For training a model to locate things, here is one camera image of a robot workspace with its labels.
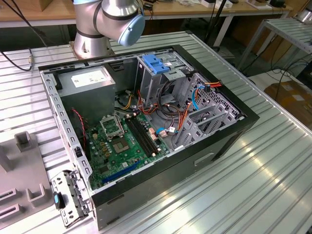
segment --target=gray plastic holder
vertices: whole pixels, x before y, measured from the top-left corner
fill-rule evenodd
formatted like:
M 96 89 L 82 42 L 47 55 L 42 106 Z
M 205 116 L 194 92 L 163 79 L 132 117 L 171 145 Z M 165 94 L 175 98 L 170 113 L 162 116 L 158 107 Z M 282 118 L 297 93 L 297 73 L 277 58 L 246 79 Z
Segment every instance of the gray plastic holder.
M 34 134 L 0 143 L 0 178 L 0 230 L 54 203 Z

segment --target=slotted aluminum surface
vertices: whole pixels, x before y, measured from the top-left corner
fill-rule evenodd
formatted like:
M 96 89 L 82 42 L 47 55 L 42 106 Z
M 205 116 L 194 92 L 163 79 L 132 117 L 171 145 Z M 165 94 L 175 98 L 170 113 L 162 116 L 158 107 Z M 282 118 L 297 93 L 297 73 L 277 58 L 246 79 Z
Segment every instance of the slotted aluminum surface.
M 268 19 L 264 25 L 301 50 L 312 53 L 312 25 L 306 25 L 292 18 Z
M 116 53 L 180 44 L 251 107 L 260 120 L 224 157 L 102 233 L 304 233 L 312 224 L 312 133 L 260 94 L 237 70 L 185 32 L 143 36 Z M 27 67 L 28 52 L 8 53 Z M 67 45 L 34 49 L 36 66 L 75 60 Z M 35 133 L 49 178 L 71 169 L 38 69 L 21 72 L 0 57 L 0 140 Z M 54 206 L 4 233 L 97 233 L 91 217 L 65 229 Z

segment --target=motherboard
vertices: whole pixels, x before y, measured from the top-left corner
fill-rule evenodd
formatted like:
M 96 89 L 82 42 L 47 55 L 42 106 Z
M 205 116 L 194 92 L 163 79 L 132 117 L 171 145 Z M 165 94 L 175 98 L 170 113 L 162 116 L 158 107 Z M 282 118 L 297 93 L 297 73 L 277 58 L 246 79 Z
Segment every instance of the motherboard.
M 131 171 L 155 161 L 169 153 L 161 137 L 144 114 L 129 118 L 108 117 L 86 131 L 90 144 L 93 173 L 92 189 L 101 188 Z

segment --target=open computer tower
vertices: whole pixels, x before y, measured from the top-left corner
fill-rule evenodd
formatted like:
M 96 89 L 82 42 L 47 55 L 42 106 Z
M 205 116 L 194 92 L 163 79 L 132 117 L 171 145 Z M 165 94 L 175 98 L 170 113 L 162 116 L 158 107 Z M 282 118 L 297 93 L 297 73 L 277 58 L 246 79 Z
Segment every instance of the open computer tower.
M 73 164 L 51 181 L 66 227 L 88 215 L 99 230 L 113 223 L 220 158 L 259 118 L 179 45 L 39 69 Z

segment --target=workbench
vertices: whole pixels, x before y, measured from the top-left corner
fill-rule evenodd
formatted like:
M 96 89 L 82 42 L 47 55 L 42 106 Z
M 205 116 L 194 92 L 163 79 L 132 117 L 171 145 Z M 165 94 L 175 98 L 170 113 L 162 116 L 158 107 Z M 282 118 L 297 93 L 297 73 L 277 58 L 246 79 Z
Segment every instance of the workbench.
M 286 18 L 290 11 L 292 11 L 292 8 L 289 6 L 286 6 L 286 8 L 274 7 L 273 9 L 258 10 L 244 0 L 240 0 L 239 3 L 233 4 L 232 8 L 223 9 L 220 16 L 226 18 L 214 46 L 221 44 L 234 16 L 281 15 L 281 18 Z M 74 5 L 71 0 L 53 0 L 43 12 L 30 10 L 22 10 L 22 12 L 33 26 L 76 24 Z M 201 4 L 184 6 L 176 1 L 172 3 L 156 2 L 153 6 L 153 20 L 205 18 L 210 17 L 212 12 L 212 7 L 207 8 Z M 144 14 L 146 20 L 151 20 L 151 12 L 144 11 Z M 27 24 L 21 21 L 6 5 L 3 6 L 3 9 L 0 9 L 0 28 L 25 26 Z
M 290 55 L 291 60 L 295 58 L 299 50 L 303 50 L 307 54 L 312 53 L 312 45 L 311 45 L 312 26 L 311 25 L 306 25 L 293 18 L 265 19 L 262 21 L 256 33 L 254 34 L 253 38 L 249 42 L 247 48 L 245 49 L 241 57 L 241 60 L 239 62 L 239 65 L 237 67 L 238 69 L 241 69 L 241 67 L 245 64 L 245 61 L 249 53 L 253 49 L 255 43 L 258 41 L 258 39 L 261 36 L 261 33 L 263 32 L 265 28 L 271 30 L 271 33 L 267 37 L 267 39 L 264 41 L 261 48 L 259 49 L 258 54 L 260 54 L 263 50 L 267 48 L 270 41 L 273 39 L 273 37 L 275 37 L 275 35 L 279 35 L 280 37 L 289 41 L 291 44 L 297 47 L 297 49 L 295 49 L 294 52 Z
M 220 159 L 101 233 L 305 233 L 312 224 L 312 132 L 196 36 L 175 32 L 142 36 L 116 54 L 179 44 L 259 116 Z M 7 53 L 28 66 L 28 50 Z M 0 141 L 35 133 L 49 178 L 72 169 L 52 117 L 38 66 L 76 60 L 69 45 L 34 49 L 35 68 L 22 72 L 0 56 Z M 97 233 L 91 216 L 66 230 L 51 206 L 6 233 Z

